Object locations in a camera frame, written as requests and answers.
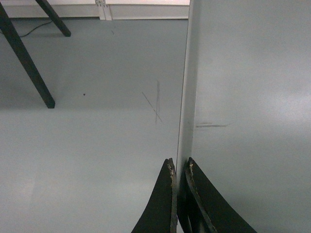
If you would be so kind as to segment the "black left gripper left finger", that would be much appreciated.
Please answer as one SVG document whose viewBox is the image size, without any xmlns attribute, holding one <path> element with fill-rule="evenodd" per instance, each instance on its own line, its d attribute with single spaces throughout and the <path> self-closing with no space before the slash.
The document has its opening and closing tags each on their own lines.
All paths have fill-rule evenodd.
<svg viewBox="0 0 311 233">
<path fill-rule="evenodd" d="M 133 233 L 177 232 L 177 180 L 173 159 L 165 159 Z"/>
</svg>

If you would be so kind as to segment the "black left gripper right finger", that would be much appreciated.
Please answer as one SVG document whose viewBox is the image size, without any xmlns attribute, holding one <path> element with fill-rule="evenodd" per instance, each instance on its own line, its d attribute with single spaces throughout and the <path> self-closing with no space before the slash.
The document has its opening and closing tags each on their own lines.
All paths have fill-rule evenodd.
<svg viewBox="0 0 311 233">
<path fill-rule="evenodd" d="M 223 198 L 193 158 L 185 162 L 177 198 L 185 233 L 255 233 Z"/>
</svg>

